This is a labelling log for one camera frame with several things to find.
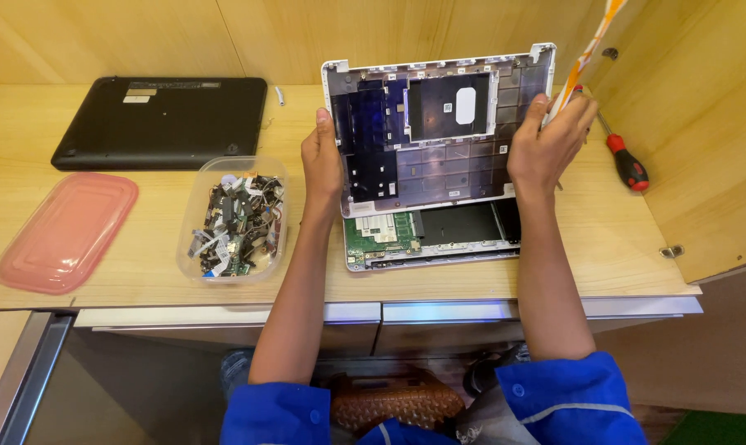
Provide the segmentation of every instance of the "left hand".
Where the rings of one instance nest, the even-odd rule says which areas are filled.
[[[334,121],[326,108],[315,113],[315,129],[302,142],[307,197],[304,218],[334,219],[343,192],[343,163],[335,143]]]

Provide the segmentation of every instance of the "pink lid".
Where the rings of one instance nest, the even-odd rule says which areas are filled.
[[[139,189],[124,177],[73,173],[51,190],[0,258],[0,284],[61,295],[84,283]]]

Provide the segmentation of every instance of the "blue sleeve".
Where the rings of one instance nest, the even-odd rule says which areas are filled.
[[[330,392],[296,383],[239,386],[222,423],[222,445],[329,444]]]
[[[546,360],[498,368],[507,404],[540,443],[646,443],[615,360]]]

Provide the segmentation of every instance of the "orange and white tool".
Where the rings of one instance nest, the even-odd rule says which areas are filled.
[[[557,101],[554,103],[551,112],[548,113],[546,124],[551,122],[552,119],[554,119],[554,116],[557,116],[557,113],[565,108],[568,101],[571,99],[571,93],[573,93],[574,87],[578,84],[578,79],[582,76],[582,71],[584,71],[584,67],[589,62],[590,56],[593,55],[595,48],[597,48],[598,44],[601,43],[601,39],[604,37],[609,24],[612,23],[612,19],[617,15],[618,11],[623,9],[623,6],[627,1],[628,0],[606,1],[606,14],[604,14],[601,24],[598,25],[598,30],[595,32],[595,36],[589,42],[589,45],[587,45],[587,49],[584,50],[582,56],[576,60],[576,63],[574,63],[574,66],[571,69],[571,74],[568,76],[567,80],[565,80],[565,86],[562,91],[559,92],[559,96],[557,97]]]

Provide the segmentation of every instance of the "cabinet hinge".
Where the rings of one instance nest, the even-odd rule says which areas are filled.
[[[686,253],[686,250],[680,244],[675,244],[672,247],[660,248],[658,249],[658,252],[664,258],[677,258],[680,255],[683,255],[684,253]]]

